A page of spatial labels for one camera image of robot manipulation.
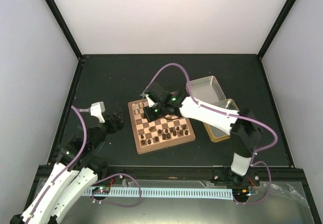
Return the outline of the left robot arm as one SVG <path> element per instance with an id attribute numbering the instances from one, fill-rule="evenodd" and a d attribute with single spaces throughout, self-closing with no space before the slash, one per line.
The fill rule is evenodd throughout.
<path id="1" fill-rule="evenodd" d="M 32 203 L 22 214 L 14 215 L 11 223 L 61 223 L 66 213 L 95 182 L 108 178 L 107 163 L 95 154 L 108 135 L 124 126 L 124 113 L 118 111 L 103 117 L 104 123 L 86 128 L 83 135 L 73 136 L 59 151 L 50 176 Z"/>

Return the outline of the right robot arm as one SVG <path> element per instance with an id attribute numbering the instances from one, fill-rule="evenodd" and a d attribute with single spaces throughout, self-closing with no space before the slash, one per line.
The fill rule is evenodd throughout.
<path id="1" fill-rule="evenodd" d="M 262 136 L 255 120 L 247 117 L 249 111 L 220 108 L 197 100 L 187 92 L 169 92 L 156 82 L 143 91 L 142 97 L 148 102 L 144 115 L 149 122 L 175 115 L 203 122 L 229 135 L 234 140 L 230 181 L 242 185 L 248 179 L 253 148 Z"/>

